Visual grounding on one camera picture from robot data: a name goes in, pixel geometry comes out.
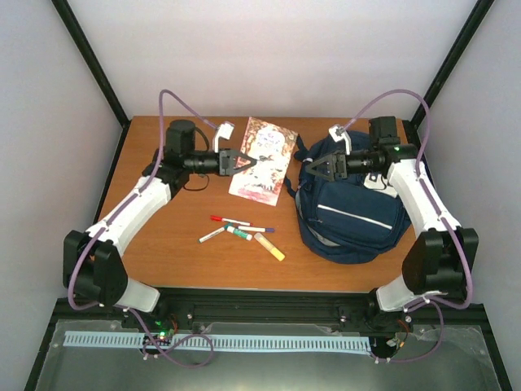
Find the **black frame post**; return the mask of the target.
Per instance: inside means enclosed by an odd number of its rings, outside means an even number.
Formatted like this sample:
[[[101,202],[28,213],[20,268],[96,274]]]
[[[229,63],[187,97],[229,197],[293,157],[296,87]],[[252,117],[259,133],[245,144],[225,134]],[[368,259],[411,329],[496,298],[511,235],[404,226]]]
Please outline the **black frame post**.
[[[112,110],[120,127],[125,130],[130,125],[123,106],[114,91],[103,66],[101,65],[98,56],[95,54],[93,47],[90,44],[88,37],[85,35],[84,29],[81,27],[76,14],[74,13],[69,1],[66,0],[51,0],[54,9],[57,11],[59,18],[62,20],[64,27],[67,29],[70,38],[73,40],[76,48],[81,54],[85,65],[90,70],[94,80],[96,81],[100,91]]]
[[[436,101],[436,98],[439,96],[445,83],[456,68],[459,60],[465,53],[466,48],[471,43],[472,38],[477,33],[494,2],[494,0],[478,0],[475,2],[471,12],[467,16],[463,26],[460,28],[458,35],[454,39],[453,44],[449,48],[449,51],[444,57],[443,62],[423,96],[423,99],[429,108],[431,108],[433,103]]]

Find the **green capped white marker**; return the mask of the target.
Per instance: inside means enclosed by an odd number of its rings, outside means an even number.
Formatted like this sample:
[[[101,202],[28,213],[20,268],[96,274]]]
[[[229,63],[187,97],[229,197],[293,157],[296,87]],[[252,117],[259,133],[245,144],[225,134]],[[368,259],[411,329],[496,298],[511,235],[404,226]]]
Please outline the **green capped white marker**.
[[[227,228],[228,228],[229,225],[230,225],[229,223],[226,223],[225,225],[223,225],[223,226],[217,228],[216,230],[214,230],[214,231],[212,231],[212,232],[210,232],[210,233],[208,233],[208,234],[206,234],[206,235],[204,235],[204,236],[198,238],[198,242],[199,242],[200,244],[201,244],[201,243],[204,243],[204,242],[206,242],[206,241],[208,241],[208,240],[210,240],[210,239],[216,237],[217,235],[219,235],[219,234],[221,234],[221,233],[227,231]]]

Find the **black left frame post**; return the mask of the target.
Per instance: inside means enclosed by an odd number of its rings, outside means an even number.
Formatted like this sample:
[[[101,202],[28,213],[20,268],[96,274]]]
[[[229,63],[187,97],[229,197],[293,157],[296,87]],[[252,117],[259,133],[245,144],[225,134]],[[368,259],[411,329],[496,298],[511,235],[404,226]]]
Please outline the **black left frame post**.
[[[51,0],[54,9],[57,11],[59,18],[62,20],[64,27],[67,29],[70,38],[73,40],[76,48],[81,54],[85,65],[90,70],[94,80],[96,81],[100,91],[112,110],[120,127],[125,130],[130,125],[123,106],[114,91],[103,66],[101,65],[98,56],[95,54],[93,47],[90,44],[88,37],[85,35],[84,29],[81,27],[76,14],[74,13],[69,1],[66,0]]]

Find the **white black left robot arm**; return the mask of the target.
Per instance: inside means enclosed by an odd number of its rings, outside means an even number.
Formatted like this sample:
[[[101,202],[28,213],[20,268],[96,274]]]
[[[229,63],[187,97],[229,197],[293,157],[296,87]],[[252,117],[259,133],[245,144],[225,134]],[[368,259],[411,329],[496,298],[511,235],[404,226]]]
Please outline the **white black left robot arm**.
[[[195,136],[200,130],[193,121],[175,120],[161,127],[160,146],[130,193],[106,217],[83,232],[71,231],[63,242],[63,284],[73,309],[85,309],[74,300],[80,295],[90,299],[89,307],[141,311],[150,327],[168,322],[169,307],[159,301],[159,291],[131,279],[122,257],[134,236],[192,174],[231,177],[256,164],[256,159],[240,151],[219,146],[233,131],[228,121],[220,124],[206,150],[198,151]]]

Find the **purple capped white marker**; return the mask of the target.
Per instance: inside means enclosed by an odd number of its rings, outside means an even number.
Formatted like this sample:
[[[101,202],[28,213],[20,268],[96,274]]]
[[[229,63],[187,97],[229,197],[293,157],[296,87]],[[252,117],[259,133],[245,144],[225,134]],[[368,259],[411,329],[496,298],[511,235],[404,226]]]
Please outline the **purple capped white marker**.
[[[243,226],[240,228],[241,230],[250,231],[250,232],[267,232],[267,233],[274,233],[274,228],[269,227],[255,227],[255,226]]]

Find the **black aluminium frame rail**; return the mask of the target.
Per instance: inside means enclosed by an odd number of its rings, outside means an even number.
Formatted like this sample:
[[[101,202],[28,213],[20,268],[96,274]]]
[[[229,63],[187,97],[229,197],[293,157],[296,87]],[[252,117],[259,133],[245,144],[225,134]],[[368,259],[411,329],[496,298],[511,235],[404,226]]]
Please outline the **black aluminium frame rail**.
[[[367,293],[306,293],[246,290],[162,288],[155,310],[142,319],[153,330],[179,327],[194,331],[211,323],[315,324],[342,332],[394,332],[402,323],[488,326],[482,305],[455,310],[430,305],[405,314],[376,309]]]

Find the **pink illustrated paperback book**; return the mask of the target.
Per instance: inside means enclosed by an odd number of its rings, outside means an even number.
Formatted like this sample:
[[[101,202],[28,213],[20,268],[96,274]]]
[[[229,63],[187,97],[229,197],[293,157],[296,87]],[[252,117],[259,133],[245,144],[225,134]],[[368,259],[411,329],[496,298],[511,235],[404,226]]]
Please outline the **pink illustrated paperback book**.
[[[233,176],[229,193],[275,206],[297,138],[293,130],[250,117],[240,151],[256,164]]]

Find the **green white glue stick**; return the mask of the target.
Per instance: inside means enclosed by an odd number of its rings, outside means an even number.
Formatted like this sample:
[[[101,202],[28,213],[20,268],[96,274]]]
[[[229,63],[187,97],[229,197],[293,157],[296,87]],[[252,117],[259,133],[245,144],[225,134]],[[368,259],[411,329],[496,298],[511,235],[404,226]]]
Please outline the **green white glue stick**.
[[[252,239],[252,234],[249,234],[246,231],[242,231],[239,228],[236,228],[234,226],[227,226],[226,230],[229,233],[238,236],[239,238],[242,238],[242,239],[245,239],[245,240],[248,240],[248,241],[250,241]]]

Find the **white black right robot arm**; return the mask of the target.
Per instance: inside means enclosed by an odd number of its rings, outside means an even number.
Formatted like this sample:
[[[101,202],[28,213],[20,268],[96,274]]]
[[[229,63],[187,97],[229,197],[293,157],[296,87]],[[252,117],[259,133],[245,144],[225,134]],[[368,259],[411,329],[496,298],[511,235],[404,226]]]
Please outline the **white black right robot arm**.
[[[318,256],[366,263],[414,230],[400,275],[373,291],[376,313],[431,302],[457,310],[470,305],[478,235],[445,208],[418,149],[398,137],[394,117],[372,119],[368,133],[334,125],[295,157],[302,164],[295,196],[300,233]]]

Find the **navy blue student backpack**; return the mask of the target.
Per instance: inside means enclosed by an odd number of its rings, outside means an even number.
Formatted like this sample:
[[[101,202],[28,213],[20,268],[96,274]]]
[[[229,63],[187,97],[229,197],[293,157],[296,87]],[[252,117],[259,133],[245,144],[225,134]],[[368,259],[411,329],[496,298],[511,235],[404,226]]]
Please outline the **navy blue student backpack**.
[[[319,257],[344,265],[363,264],[397,246],[410,226],[394,188],[379,173],[351,174],[328,182],[305,172],[305,166],[337,149],[329,136],[307,148],[296,140],[294,159],[301,163],[298,187],[284,179],[296,203],[303,243]]]

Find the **red capped white marker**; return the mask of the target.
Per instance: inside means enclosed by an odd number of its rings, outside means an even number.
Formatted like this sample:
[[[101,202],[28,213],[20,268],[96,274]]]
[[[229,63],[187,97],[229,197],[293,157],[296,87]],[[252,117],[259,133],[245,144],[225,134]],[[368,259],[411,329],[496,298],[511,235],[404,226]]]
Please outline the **red capped white marker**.
[[[210,219],[212,221],[216,221],[216,222],[226,222],[226,223],[236,224],[239,226],[252,226],[252,224],[250,222],[240,221],[240,220],[236,220],[236,219],[232,219],[232,218],[228,218],[228,217],[221,217],[221,216],[217,216],[217,215],[210,215]]]

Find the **black right frame post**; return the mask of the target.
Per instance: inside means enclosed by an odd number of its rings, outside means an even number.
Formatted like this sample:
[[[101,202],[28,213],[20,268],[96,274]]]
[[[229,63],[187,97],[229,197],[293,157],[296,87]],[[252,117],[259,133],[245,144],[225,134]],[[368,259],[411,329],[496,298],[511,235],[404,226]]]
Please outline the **black right frame post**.
[[[458,35],[454,39],[453,44],[449,48],[449,51],[444,57],[443,62],[423,96],[423,99],[429,108],[431,108],[433,103],[436,101],[436,98],[439,96],[445,83],[456,68],[459,60],[465,53],[466,48],[471,43],[472,38],[477,33],[494,2],[494,0],[478,0],[475,2],[471,12],[467,16],[463,26],[460,28]]]

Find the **yellow highlighter pen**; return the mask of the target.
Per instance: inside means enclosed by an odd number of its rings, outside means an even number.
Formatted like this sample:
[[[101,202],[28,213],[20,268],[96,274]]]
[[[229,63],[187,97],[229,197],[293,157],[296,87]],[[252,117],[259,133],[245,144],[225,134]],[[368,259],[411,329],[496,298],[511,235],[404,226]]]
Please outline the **yellow highlighter pen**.
[[[284,260],[285,255],[260,232],[254,234],[254,239],[278,261]]]

